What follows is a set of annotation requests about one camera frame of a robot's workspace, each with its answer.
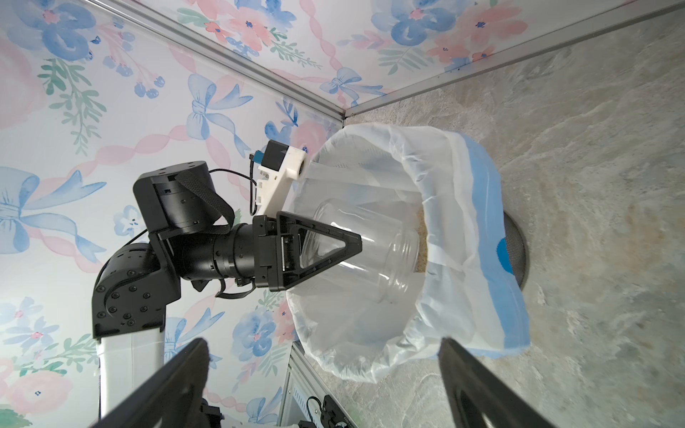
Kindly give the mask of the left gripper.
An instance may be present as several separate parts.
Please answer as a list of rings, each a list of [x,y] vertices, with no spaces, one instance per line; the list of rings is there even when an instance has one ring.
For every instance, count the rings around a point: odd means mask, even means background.
[[[326,237],[342,244],[320,259],[301,263],[304,241]],[[359,234],[291,212],[276,217],[253,217],[254,283],[257,288],[283,292],[362,252]]]

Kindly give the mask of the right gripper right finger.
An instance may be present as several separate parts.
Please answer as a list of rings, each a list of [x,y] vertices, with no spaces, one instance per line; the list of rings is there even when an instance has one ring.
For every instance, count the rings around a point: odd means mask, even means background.
[[[554,426],[455,340],[442,339],[438,361],[455,426]]]

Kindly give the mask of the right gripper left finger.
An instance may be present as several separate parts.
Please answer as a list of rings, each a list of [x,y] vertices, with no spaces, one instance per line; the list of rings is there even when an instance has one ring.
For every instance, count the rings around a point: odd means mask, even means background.
[[[209,427],[202,404],[209,362],[208,343],[193,340],[96,426]]]

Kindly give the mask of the red lid jar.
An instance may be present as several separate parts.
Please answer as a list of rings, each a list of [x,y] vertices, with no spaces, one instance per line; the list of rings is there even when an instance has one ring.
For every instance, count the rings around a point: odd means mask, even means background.
[[[397,304],[405,297],[417,264],[419,237],[415,228],[339,199],[321,203],[313,218],[359,234],[362,252],[304,282],[302,296],[342,296],[389,304]]]

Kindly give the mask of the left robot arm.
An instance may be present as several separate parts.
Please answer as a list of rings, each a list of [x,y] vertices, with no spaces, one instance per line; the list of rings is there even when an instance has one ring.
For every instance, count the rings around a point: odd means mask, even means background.
[[[148,239],[133,239],[103,265],[92,296],[100,367],[101,427],[208,426],[202,403],[209,371],[204,340],[171,361],[164,353],[168,306],[189,281],[203,290],[233,279],[239,296],[283,292],[359,254],[358,234],[278,212],[248,224],[215,191],[205,162],[148,172],[133,193]]]

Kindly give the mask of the rice pile in bag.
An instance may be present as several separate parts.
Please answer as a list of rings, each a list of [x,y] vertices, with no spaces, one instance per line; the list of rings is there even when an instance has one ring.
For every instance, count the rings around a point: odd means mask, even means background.
[[[428,249],[427,249],[427,237],[428,231],[425,221],[424,209],[420,209],[417,213],[417,233],[419,237],[418,241],[418,253],[417,253],[417,264],[415,271],[419,273],[425,273],[427,267],[428,259]]]

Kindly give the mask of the white trash bag liner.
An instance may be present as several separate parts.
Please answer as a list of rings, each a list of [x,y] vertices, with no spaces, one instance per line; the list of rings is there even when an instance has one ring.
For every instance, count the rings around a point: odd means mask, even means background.
[[[359,254],[287,294],[301,344],[322,370],[374,383],[433,358],[445,337],[486,358],[530,346],[501,175],[467,135],[343,128],[313,157],[292,209],[362,240]]]

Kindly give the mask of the black mesh trash bin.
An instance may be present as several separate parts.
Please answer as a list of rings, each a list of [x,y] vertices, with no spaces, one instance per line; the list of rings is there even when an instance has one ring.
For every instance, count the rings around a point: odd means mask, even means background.
[[[530,257],[526,237],[517,221],[504,212],[505,239],[513,275],[519,288],[524,290],[530,270]]]

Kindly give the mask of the aluminium front rail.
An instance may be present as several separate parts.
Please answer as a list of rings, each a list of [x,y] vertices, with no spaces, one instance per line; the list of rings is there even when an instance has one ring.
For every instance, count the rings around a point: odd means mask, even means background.
[[[357,426],[308,362],[299,342],[292,345],[279,410],[277,426]]]

